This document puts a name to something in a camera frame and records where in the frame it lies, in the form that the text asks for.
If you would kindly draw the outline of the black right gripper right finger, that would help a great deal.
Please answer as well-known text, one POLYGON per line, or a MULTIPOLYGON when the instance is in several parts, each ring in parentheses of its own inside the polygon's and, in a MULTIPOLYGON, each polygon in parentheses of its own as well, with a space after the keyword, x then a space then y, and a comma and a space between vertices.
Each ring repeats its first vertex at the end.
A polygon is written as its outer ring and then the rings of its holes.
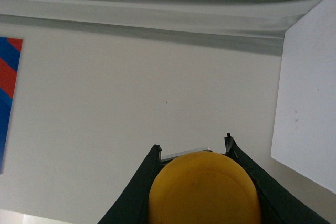
POLYGON ((328 223, 299 201, 236 144, 230 133, 224 138, 225 155, 237 162, 252 179, 259 197, 262 223, 328 223))

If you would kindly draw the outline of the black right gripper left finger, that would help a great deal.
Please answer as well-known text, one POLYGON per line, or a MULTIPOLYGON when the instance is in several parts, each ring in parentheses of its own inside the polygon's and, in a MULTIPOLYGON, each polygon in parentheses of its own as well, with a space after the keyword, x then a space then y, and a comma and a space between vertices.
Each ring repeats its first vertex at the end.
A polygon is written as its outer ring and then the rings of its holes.
POLYGON ((162 169, 161 147, 153 145, 119 198, 99 223, 147 223, 149 192, 162 169))

